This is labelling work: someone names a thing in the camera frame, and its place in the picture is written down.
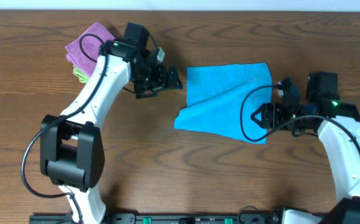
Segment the blue microfiber cloth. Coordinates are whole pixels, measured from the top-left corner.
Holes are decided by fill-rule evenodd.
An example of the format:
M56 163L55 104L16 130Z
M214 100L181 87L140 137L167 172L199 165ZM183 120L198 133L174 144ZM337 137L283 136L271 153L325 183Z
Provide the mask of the blue microfiber cloth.
M175 129L218 134L247 142L267 133L250 119L271 102L272 76L266 63L187 68L186 107Z

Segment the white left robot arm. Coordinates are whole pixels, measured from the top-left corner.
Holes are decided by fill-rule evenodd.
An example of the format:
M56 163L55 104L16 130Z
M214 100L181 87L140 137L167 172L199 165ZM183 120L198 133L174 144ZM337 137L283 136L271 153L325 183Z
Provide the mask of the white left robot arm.
M68 198L75 223L102 223L105 218L98 188L105 165L100 130L119 92L129 82L137 99L183 88L176 68L164 64L163 49L146 48L150 38L145 27L128 23L122 38L104 41L78 97L60 116L42 120L40 171Z

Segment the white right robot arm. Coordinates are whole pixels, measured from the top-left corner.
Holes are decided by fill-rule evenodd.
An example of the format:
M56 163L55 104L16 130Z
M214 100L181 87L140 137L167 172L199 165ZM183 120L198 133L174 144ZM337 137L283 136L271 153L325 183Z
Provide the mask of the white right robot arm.
M344 103L338 92L338 76L315 72L308 76L306 104L291 78L272 86L281 103L264 103L250 118L268 135L289 131L294 137L316 135L326 151L336 192L336 205L324 215L300 208L280 207L267 223L360 223L360 114L357 106Z

